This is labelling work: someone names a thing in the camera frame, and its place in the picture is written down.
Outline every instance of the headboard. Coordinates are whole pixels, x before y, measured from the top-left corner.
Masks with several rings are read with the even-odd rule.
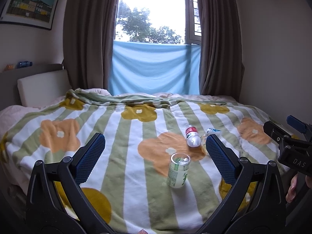
[[[11,105],[21,105],[18,79],[62,69],[62,64],[48,64],[12,69],[0,73],[0,111]]]

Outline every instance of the window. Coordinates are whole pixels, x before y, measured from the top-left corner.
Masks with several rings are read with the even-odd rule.
[[[119,0],[115,40],[200,44],[197,0]]]

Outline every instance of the striped blanket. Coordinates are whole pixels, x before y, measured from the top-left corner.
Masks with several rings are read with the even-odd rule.
[[[7,131],[0,158],[27,193],[36,160],[59,162],[100,132],[106,147],[81,188],[95,209],[116,231],[177,233],[200,227],[230,189],[201,148],[189,148],[185,129],[199,134],[222,130],[220,140],[251,162],[277,161],[278,148],[262,129],[269,120],[261,110],[217,101],[140,95],[103,96],[70,90],[64,101],[28,113]],[[166,184],[171,154],[190,155],[188,179],[181,189]],[[279,164],[281,174],[287,171]],[[66,210],[74,212],[59,183]],[[251,186],[242,206],[252,195]]]

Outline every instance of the human hand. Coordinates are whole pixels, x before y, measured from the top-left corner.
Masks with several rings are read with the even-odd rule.
[[[138,234],[148,234],[144,229],[140,230]]]
[[[298,174],[296,174],[291,180],[291,186],[289,187],[288,193],[286,195],[286,201],[288,203],[291,203],[294,200],[294,198],[296,197],[297,177],[298,177]],[[305,176],[305,182],[307,183],[307,186],[309,188],[312,188],[312,178],[311,177]]]

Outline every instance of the red label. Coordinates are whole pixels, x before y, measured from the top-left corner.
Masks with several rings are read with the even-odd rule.
[[[198,133],[196,127],[190,127],[190,128],[187,128],[187,129],[185,130],[185,134],[186,134],[186,135],[187,135],[188,133],[191,133],[191,132],[197,132],[197,133]]]

